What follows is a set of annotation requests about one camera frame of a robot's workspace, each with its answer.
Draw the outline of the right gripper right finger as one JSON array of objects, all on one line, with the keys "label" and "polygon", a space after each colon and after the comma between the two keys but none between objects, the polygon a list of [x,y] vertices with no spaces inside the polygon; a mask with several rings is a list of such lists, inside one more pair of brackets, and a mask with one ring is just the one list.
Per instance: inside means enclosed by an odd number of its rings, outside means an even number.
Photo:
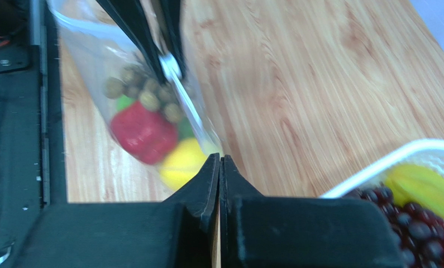
[{"label": "right gripper right finger", "polygon": [[222,267],[403,267],[381,210],[361,199],[262,195],[231,156],[219,170]]}]

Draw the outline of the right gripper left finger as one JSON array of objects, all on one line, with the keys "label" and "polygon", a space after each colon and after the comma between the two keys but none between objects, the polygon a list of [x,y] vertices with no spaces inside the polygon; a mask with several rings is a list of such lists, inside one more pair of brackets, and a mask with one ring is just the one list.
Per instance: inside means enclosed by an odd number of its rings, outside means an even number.
[{"label": "right gripper left finger", "polygon": [[162,202],[53,204],[14,267],[211,267],[219,154]]}]

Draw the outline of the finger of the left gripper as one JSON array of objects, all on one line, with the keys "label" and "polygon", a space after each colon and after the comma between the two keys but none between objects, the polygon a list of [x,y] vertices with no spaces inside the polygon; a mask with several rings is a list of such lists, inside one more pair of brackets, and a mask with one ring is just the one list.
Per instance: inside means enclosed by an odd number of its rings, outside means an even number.
[{"label": "finger of the left gripper", "polygon": [[182,3],[181,0],[151,1],[159,26],[161,53],[164,56],[172,54],[180,68],[181,74],[178,77],[184,79],[187,74],[187,66],[180,29]]},{"label": "finger of the left gripper", "polygon": [[159,83],[167,82],[161,65],[159,48],[153,41],[149,23],[139,0],[97,0],[114,22],[143,54]]}]

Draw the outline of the yellow lemon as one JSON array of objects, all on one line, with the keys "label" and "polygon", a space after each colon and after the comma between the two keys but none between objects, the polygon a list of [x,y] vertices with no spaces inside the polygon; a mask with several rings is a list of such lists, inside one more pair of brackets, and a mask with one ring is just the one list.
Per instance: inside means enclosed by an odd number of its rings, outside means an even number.
[{"label": "yellow lemon", "polygon": [[177,191],[198,174],[206,159],[196,138],[184,139],[159,166],[160,178]]}]

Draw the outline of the tan longan bunch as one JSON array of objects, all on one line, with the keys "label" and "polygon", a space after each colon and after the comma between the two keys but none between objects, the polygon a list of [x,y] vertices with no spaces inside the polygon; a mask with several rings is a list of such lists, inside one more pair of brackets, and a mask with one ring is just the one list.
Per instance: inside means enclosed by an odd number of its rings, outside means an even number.
[{"label": "tan longan bunch", "polygon": [[148,111],[161,113],[173,124],[185,117],[175,90],[168,83],[159,84],[143,64],[123,66],[118,77],[106,79],[102,93],[108,99],[117,100],[122,95],[133,98]]}]

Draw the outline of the green apple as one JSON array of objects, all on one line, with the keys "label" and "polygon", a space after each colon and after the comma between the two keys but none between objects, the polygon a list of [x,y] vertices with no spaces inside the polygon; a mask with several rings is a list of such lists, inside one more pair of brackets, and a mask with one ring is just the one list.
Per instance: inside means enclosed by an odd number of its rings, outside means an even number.
[{"label": "green apple", "polygon": [[135,102],[135,99],[122,95],[116,100],[117,112],[123,111]]}]

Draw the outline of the red bell pepper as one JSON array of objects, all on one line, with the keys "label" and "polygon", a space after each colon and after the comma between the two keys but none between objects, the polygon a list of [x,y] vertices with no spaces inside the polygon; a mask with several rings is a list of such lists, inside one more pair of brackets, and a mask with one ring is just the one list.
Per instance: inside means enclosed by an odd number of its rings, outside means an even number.
[{"label": "red bell pepper", "polygon": [[155,165],[178,144],[178,129],[160,113],[134,102],[118,112],[110,130],[119,145],[139,161]]}]

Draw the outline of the clear polka-dot zip bag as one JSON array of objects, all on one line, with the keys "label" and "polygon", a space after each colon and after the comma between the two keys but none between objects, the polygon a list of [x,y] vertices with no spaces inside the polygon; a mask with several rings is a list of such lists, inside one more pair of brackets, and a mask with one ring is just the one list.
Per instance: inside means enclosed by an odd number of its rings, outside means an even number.
[{"label": "clear polka-dot zip bag", "polygon": [[48,1],[115,141],[178,190],[222,152],[193,72],[184,1]]}]

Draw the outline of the yellow-green starfruit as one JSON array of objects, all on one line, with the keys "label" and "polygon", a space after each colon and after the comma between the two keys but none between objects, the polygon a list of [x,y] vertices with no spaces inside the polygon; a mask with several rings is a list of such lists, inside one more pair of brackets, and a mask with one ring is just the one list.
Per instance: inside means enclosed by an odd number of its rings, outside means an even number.
[{"label": "yellow-green starfruit", "polygon": [[401,164],[390,169],[384,185],[393,192],[394,203],[416,202],[444,219],[444,178],[432,169]]}]

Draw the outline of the dark purple grape bunch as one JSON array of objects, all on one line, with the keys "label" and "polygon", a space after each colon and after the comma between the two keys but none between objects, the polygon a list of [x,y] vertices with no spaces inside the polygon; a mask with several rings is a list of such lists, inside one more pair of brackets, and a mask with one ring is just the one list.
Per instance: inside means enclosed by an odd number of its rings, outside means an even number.
[{"label": "dark purple grape bunch", "polygon": [[405,267],[444,267],[444,220],[417,202],[394,203],[396,195],[381,185],[354,189],[345,198],[375,203],[387,217]]}]

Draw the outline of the white perforated plastic basket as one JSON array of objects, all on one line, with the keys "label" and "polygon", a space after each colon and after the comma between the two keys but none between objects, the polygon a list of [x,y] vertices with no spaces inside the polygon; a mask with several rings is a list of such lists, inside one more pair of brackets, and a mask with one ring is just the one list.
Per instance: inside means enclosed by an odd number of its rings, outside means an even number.
[{"label": "white perforated plastic basket", "polygon": [[444,178],[444,140],[425,138],[409,142],[336,185],[321,198],[340,198],[353,189],[379,185],[389,170],[400,164],[425,166]]}]

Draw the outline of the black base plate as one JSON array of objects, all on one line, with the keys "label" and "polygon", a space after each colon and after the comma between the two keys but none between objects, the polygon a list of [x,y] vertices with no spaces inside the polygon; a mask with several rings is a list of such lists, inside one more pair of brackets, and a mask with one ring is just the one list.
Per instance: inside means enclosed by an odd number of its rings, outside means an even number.
[{"label": "black base plate", "polygon": [[66,203],[58,29],[46,1],[0,1],[0,267]]}]

